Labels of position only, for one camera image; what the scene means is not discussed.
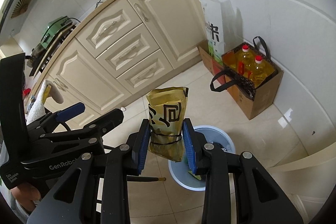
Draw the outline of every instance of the cooking oil bottle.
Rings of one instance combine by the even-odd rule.
[[[241,50],[237,52],[237,72],[249,78],[254,63],[254,54],[248,45],[243,45]]]
[[[265,61],[260,55],[257,55],[252,68],[252,81],[254,82],[254,87],[258,87],[267,76]]]

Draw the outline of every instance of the drawer handle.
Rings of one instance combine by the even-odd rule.
[[[137,79],[141,79],[141,78],[143,78],[143,79],[149,79],[149,78],[153,77],[154,74],[155,74],[155,72],[153,72],[153,73],[151,73],[150,75],[148,75],[148,73],[150,73],[152,70],[154,70],[154,68],[150,68],[149,71],[147,71],[147,72],[144,73],[143,75],[138,76]]]
[[[55,80],[57,81],[57,83],[63,87],[65,87],[66,89],[68,88],[66,85],[64,85],[58,78],[55,78]]]
[[[139,5],[138,3],[135,3],[135,4],[134,4],[134,7],[137,9],[138,13],[139,13],[140,15],[142,15],[143,20],[144,20],[145,22],[149,22],[149,19],[145,16],[144,12],[141,10],[140,5]]]
[[[63,91],[66,91],[64,88],[62,88],[59,84],[57,84],[55,81],[53,81],[53,83],[55,84],[55,86],[60,89],[60,90],[63,90]]]
[[[119,60],[123,59],[126,55],[128,55],[132,50],[135,50],[137,47],[133,46],[132,48],[130,48],[127,52],[125,52],[123,55],[119,56]]]
[[[117,23],[117,21],[113,21],[108,27],[106,27],[102,32],[98,34],[98,36],[102,36],[110,27],[114,26]]]

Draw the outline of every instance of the yellow snack bag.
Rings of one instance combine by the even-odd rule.
[[[188,88],[155,89],[146,97],[151,125],[149,151],[172,161],[182,161],[184,145],[182,124]]]

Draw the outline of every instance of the range hood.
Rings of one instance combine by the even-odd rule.
[[[7,0],[1,11],[0,45],[20,32],[31,8],[37,0]]]

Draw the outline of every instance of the kitchen cabinet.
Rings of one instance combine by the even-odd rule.
[[[97,60],[112,76],[118,77],[158,49],[149,30],[141,24],[112,44]]]
[[[157,50],[117,78],[131,93],[136,93],[173,68],[161,50]]]
[[[141,23],[127,0],[116,0],[95,16],[76,38],[89,53],[97,57]]]
[[[199,0],[128,0],[173,68],[198,56],[205,37]]]
[[[59,86],[99,114],[114,109],[131,95],[75,38],[48,73]]]
[[[61,95],[63,96],[63,100],[64,102],[62,104],[58,104],[57,102],[54,101],[53,98],[49,97],[44,106],[45,108],[47,108],[48,110],[50,110],[51,112],[56,112],[59,110],[63,110],[66,109],[78,102],[81,102],[81,100],[79,100],[78,98],[76,98],[73,94],[71,94],[69,92],[68,89],[64,88],[63,86],[60,85],[59,82],[57,82],[54,78],[52,78],[50,75],[47,75],[45,77],[46,80],[50,80],[51,82],[53,82],[59,92],[61,93]],[[71,128],[71,129],[80,129],[83,128],[84,125],[86,125],[89,122],[92,122],[93,120],[97,119],[98,117],[100,117],[100,114],[96,111],[94,111],[92,108],[90,108],[88,105],[85,105],[85,111],[72,118],[71,120],[67,121],[67,125]],[[62,126],[59,125],[55,132],[62,132],[62,131],[66,131],[66,129]]]

